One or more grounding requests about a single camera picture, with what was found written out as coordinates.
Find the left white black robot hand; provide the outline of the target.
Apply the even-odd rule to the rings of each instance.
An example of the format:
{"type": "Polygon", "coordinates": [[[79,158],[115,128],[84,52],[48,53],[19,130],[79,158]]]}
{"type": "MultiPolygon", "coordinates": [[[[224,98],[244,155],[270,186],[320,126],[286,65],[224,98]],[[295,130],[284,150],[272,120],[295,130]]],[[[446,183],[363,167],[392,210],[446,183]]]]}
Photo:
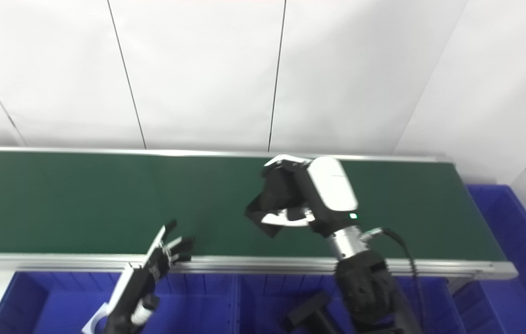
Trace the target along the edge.
{"type": "Polygon", "coordinates": [[[108,302],[103,334],[140,334],[159,308],[155,290],[169,271],[179,263],[190,262],[193,237],[167,238],[177,227],[177,220],[164,224],[152,241],[144,262],[129,265],[121,274],[108,302]]]}

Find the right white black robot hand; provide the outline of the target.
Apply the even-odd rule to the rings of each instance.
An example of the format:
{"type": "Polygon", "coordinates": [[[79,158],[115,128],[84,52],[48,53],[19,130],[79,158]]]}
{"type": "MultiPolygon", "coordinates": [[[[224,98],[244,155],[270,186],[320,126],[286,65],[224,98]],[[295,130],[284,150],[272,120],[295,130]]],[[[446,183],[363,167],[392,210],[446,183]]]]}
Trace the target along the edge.
{"type": "Polygon", "coordinates": [[[262,192],[250,217],[274,237],[282,227],[309,227],[327,238],[355,225],[358,209],[352,185],[339,160],[280,154],[267,161],[262,192]]]}

